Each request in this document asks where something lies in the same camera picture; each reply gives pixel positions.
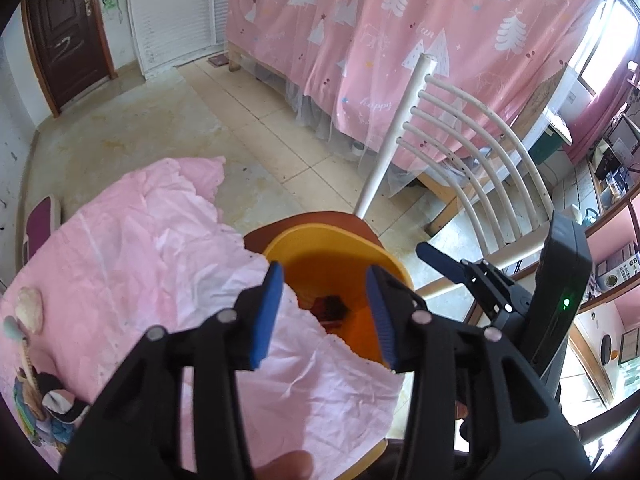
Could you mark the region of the left hand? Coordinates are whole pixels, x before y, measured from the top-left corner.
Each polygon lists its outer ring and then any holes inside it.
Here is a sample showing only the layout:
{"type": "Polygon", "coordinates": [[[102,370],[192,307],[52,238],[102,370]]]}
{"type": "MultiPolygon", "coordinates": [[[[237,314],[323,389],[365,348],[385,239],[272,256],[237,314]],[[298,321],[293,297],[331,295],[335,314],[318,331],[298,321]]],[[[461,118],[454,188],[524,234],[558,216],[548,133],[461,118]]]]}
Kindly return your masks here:
{"type": "Polygon", "coordinates": [[[314,471],[314,459],[306,451],[286,453],[254,470],[257,480],[307,480],[314,471]]]}

